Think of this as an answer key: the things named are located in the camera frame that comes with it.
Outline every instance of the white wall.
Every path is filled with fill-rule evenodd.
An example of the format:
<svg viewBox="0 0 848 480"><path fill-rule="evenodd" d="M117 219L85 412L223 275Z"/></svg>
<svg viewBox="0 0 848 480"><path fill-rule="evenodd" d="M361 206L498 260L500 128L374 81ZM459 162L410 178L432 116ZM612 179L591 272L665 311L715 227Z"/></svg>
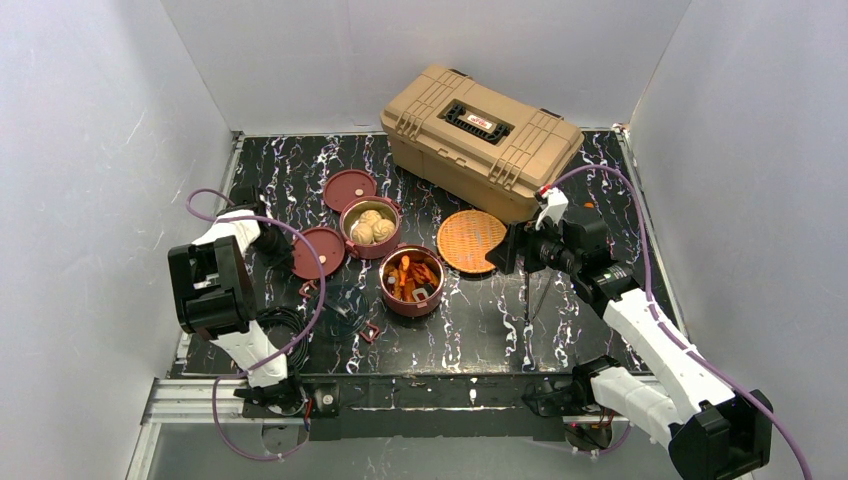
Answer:
<svg viewBox="0 0 848 480"><path fill-rule="evenodd" d="M848 478L846 25L845 2L695 1L632 123L692 338L820 479ZM777 432L756 478L800 478Z"/></svg>
<svg viewBox="0 0 848 480"><path fill-rule="evenodd" d="M689 0L163 0L248 133L379 130L431 63L581 126L630 119Z"/></svg>
<svg viewBox="0 0 848 480"><path fill-rule="evenodd" d="M0 68L0 471L123 478L230 133L158 2L4 2Z"/></svg>

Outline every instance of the red and white label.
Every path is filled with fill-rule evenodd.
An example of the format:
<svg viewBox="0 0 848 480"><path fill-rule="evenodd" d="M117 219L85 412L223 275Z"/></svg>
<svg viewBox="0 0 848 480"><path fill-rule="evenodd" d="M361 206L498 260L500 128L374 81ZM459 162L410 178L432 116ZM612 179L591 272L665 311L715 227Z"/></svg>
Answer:
<svg viewBox="0 0 848 480"><path fill-rule="evenodd" d="M481 127L485 128L486 130L491 129L495 125L494 123L486 120L485 118L480 118L477 115L474 115L473 113L469 113L467 119L468 119L469 123L473 123L474 125L481 126Z"/></svg>

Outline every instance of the orange woven placemat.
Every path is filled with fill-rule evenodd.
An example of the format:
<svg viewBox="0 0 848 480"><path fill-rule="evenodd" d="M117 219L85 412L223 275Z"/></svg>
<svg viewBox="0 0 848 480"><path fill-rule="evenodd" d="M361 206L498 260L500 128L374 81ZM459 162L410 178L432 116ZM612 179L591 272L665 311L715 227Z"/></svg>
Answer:
<svg viewBox="0 0 848 480"><path fill-rule="evenodd" d="M479 210L465 210L442 223L436 244L451 267L465 273L486 273L495 269L486 261L486 253L505 235L506 227L497 218Z"/></svg>

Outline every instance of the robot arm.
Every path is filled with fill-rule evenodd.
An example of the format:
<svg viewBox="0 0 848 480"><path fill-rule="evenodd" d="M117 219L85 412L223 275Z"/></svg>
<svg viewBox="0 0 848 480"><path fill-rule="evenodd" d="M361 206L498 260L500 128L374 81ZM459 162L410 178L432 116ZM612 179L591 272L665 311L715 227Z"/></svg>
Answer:
<svg viewBox="0 0 848 480"><path fill-rule="evenodd" d="M639 353L667 394L603 356L574 367L562 398L575 409L598 404L625 415L668 450L686 480L736 478L768 463L768 419L687 356L695 346L661 313L659 322L684 348L666 336L632 269L612 258L600 215L583 207L565 212L563 198L557 189L538 195L539 217L512 224L487 260L511 273L520 254L527 273L546 267L567 273L577 295ZM751 393L769 405L760 392Z"/></svg>
<svg viewBox="0 0 848 480"><path fill-rule="evenodd" d="M255 188L234 189L231 200L235 205L219 213L219 219L266 216ZM285 355L249 370L277 350L256 321L256 298L244 264L251 246L270 267L290 265L291 246L282 232L255 220L215 222L197 240L172 248L168 263L183 330L224 349L261 393L280 388L289 371Z"/></svg>

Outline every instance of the black marble table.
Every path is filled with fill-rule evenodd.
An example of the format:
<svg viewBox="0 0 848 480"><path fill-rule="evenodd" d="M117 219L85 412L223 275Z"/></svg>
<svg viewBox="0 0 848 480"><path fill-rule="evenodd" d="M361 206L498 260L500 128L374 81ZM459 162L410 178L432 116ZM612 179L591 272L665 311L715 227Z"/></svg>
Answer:
<svg viewBox="0 0 848 480"><path fill-rule="evenodd" d="M587 131L582 149L569 164L602 164L626 172L614 132ZM315 226L338 228L338 214L322 202L322 188L334 173L357 168L377 180L378 195L395 199L403 209L402 242L436 250L436 232L451 214L471 208L440 188L395 167L384 135L252 137L244 141L234 185L256 185L268 196L271 213L304 230ZM644 275L633 200L622 183L604 173L580 175L561 186L572 204L591 203L610 228L609 245L617 259ZM261 306L303 305L298 294L303 281L266 270L250 255L246 259ZM568 373L578 361L609 354L633 372L646 367L621 337L582 303L561 273L531 276L530 303L535 307L553 275L553 283L535 321L524 325L524 279L521 273L494 273L471 278L449 271L440 307L410 320L387 310L377 283L379 260L347 258L328 279L329 285L358 288L370 303L368 320L383 330L373 343L359 337L333 343L313 336L309 375L456 375ZM661 275L654 275L654 292L668 308ZM271 328L275 345L290 338ZM235 366L218 347L195 337L184 365L172 376L211 376L232 373Z"/></svg>

